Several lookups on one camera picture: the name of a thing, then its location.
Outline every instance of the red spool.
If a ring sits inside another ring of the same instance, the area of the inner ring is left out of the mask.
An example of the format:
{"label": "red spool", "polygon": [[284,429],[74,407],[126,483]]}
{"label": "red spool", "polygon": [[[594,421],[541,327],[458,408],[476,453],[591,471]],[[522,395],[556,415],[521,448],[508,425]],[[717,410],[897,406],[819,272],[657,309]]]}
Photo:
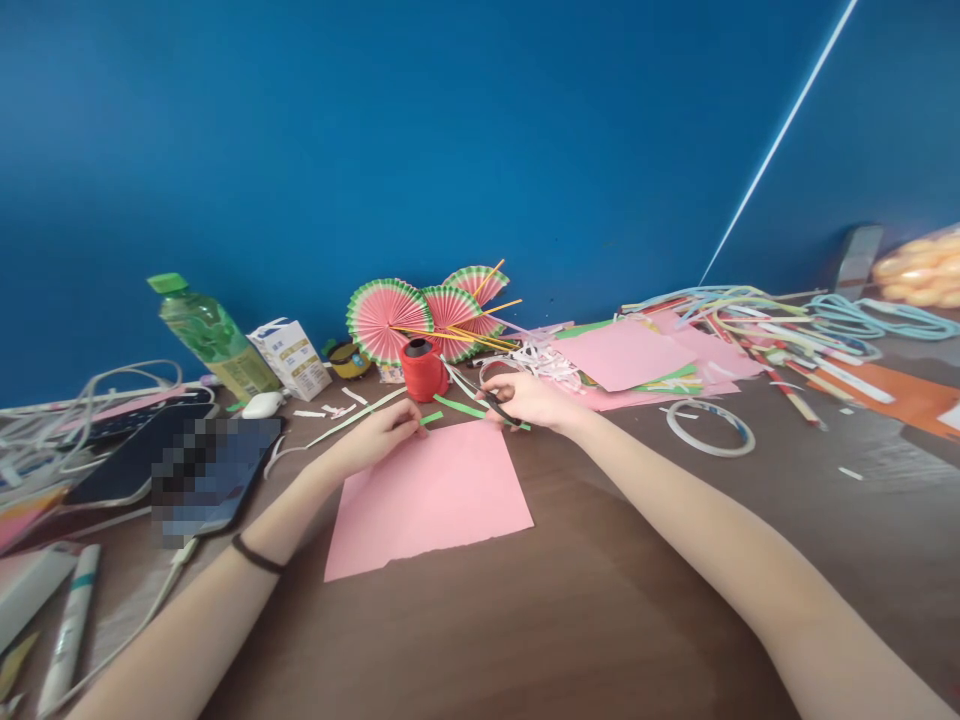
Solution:
{"label": "red spool", "polygon": [[407,394],[417,402],[431,402],[433,396],[443,395],[450,385],[447,369],[440,359],[440,351],[429,340],[415,338],[400,353]]}

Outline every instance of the left hand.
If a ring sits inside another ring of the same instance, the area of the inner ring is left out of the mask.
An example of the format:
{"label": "left hand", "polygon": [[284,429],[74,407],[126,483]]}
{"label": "left hand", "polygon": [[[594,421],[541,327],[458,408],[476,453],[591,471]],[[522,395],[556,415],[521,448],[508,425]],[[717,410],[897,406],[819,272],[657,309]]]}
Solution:
{"label": "left hand", "polygon": [[374,411],[320,457],[333,461],[343,476],[349,477],[383,460],[407,438],[426,437],[426,428],[420,425],[421,417],[417,404],[404,398]]}

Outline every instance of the green tea bottle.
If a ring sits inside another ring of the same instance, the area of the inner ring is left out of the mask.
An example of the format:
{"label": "green tea bottle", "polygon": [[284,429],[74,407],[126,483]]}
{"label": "green tea bottle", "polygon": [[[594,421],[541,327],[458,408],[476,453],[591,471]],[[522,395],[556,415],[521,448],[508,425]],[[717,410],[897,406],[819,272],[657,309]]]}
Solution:
{"label": "green tea bottle", "polygon": [[190,292],[179,273],[147,278],[163,295],[160,319],[241,402],[280,389],[280,381],[214,298]]}

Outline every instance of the orange balls in bag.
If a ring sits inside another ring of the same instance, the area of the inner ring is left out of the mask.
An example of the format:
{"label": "orange balls in bag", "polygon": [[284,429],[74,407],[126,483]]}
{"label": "orange balls in bag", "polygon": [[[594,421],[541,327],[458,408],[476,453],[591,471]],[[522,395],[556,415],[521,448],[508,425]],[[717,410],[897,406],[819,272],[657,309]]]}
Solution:
{"label": "orange balls in bag", "polygon": [[960,308],[960,228],[907,243],[873,266],[873,278],[886,300]]}

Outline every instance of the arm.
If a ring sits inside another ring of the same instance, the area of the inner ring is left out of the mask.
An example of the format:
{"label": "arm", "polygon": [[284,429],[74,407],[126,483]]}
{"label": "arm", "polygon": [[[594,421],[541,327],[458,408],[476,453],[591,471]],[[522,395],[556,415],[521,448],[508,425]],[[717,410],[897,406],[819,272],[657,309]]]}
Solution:
{"label": "arm", "polygon": [[[403,400],[361,422],[243,531],[247,546],[285,565],[340,483],[410,436],[425,435],[419,421],[416,404]],[[227,547],[117,658],[69,720],[197,717],[276,583],[276,575]]]}
{"label": "arm", "polygon": [[804,718],[956,720],[816,568],[745,507],[529,375],[498,375],[483,389],[497,390],[513,417],[583,448],[756,633]]}

